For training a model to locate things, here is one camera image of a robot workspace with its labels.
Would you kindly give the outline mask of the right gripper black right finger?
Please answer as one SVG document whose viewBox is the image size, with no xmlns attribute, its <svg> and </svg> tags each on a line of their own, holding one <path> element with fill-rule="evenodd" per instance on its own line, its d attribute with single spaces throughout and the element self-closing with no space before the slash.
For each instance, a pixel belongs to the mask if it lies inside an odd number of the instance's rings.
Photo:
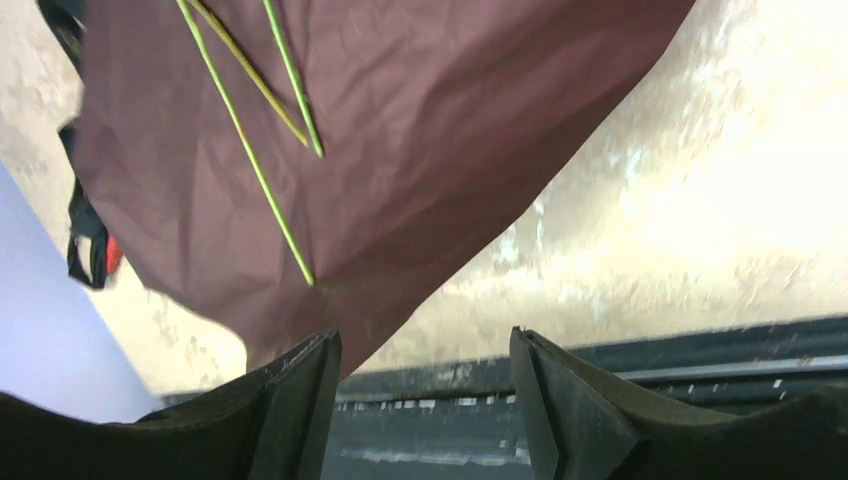
<svg viewBox="0 0 848 480">
<path fill-rule="evenodd" d="M 843 479 L 847 390 L 748 415 L 653 393 L 514 328 L 510 368 L 538 479 Z"/>
</svg>

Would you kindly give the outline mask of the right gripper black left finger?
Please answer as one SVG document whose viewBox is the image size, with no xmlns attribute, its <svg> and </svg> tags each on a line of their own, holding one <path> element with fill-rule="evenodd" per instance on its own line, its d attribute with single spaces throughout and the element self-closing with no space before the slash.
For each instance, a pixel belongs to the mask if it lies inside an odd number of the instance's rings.
<svg viewBox="0 0 848 480">
<path fill-rule="evenodd" d="M 339 381 L 336 330 L 134 423 L 1 397 L 4 479 L 318 479 Z"/>
</svg>

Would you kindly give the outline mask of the dark red wrapping paper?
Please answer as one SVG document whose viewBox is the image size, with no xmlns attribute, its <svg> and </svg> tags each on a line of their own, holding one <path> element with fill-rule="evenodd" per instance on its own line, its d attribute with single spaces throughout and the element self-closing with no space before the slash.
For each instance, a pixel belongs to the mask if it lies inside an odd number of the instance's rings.
<svg viewBox="0 0 848 480">
<path fill-rule="evenodd" d="M 688 1 L 279 1 L 325 155 L 174 1 L 89 1 L 73 165 L 143 284 L 250 368 L 336 329 L 352 373 L 504 231 L 665 52 Z"/>
</svg>

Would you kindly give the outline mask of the peach fake rose stem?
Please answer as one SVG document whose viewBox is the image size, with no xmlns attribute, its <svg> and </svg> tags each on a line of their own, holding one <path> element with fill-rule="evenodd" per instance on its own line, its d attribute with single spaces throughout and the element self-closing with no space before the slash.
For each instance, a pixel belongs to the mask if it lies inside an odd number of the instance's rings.
<svg viewBox="0 0 848 480">
<path fill-rule="evenodd" d="M 298 247 L 295 237 L 292 234 L 288 222 L 286 221 L 285 216 L 281 210 L 281 207 L 277 202 L 275 194 L 267 181 L 266 175 L 262 170 L 260 162 L 256 156 L 255 150 L 248 136 L 246 135 L 246 132 L 240 121 L 239 115 L 237 114 L 236 108 L 233 105 L 232 99 L 230 98 L 230 95 L 222 81 L 221 75 L 217 67 L 215 66 L 214 60 L 206 46 L 206 42 L 203 38 L 203 34 L 200 30 L 200 27 L 194 18 L 193 13 L 198 12 L 191 5 L 188 4 L 188 1 L 177 1 L 176 4 L 178 5 L 178 8 L 185 21 L 185 24 L 187 25 L 193 37 L 193 40 L 198 48 L 201 58 L 203 59 L 206 65 L 209 76 L 211 77 L 218 91 L 218 94 L 225 105 L 230 120 L 241 142 L 242 148 L 251 164 L 254 175 L 262 189 L 265 200 L 271 212 L 273 213 L 273 216 L 278 224 L 279 229 L 283 234 L 284 239 L 286 240 L 286 243 L 288 244 L 288 247 L 294 257 L 294 260 L 298 265 L 306 284 L 309 286 L 313 286 L 315 283 L 314 275 L 311 272 L 309 266 L 307 265 L 304 255 Z"/>
</svg>

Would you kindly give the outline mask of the pink fake rose stem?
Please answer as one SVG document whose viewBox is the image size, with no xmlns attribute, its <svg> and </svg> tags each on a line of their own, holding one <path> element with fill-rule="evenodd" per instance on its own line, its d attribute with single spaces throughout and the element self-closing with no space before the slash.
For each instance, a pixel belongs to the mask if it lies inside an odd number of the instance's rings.
<svg viewBox="0 0 848 480">
<path fill-rule="evenodd" d="M 312 116 L 310 101 L 306 89 L 301 81 L 299 70 L 295 64 L 294 57 L 289 47 L 287 36 L 284 31 L 284 24 L 277 14 L 273 1 L 263 0 L 263 5 L 278 50 L 285 65 L 289 81 L 292 85 L 301 116 L 303 117 L 304 125 L 309 135 L 309 145 L 319 158 L 323 158 L 325 155 L 324 147 Z"/>
</svg>

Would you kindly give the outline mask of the yellow fake flower stem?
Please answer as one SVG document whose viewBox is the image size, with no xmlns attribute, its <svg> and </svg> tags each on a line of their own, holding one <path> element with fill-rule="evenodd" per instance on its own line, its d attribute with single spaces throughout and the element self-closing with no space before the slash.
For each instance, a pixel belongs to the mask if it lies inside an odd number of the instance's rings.
<svg viewBox="0 0 848 480">
<path fill-rule="evenodd" d="M 280 117 L 289 130 L 303 145 L 308 146 L 309 141 L 307 140 L 306 134 L 294 123 L 293 119 L 285 110 L 277 96 L 272 92 L 267 82 L 254 68 L 252 62 L 239 48 L 226 27 L 218 20 L 217 16 L 212 13 L 202 1 L 189 0 L 188 4 L 201 15 L 217 37 L 226 45 L 230 53 L 238 61 L 245 73 L 249 76 L 257 89 L 262 93 L 265 100 L 269 103 L 271 108 Z"/>
</svg>

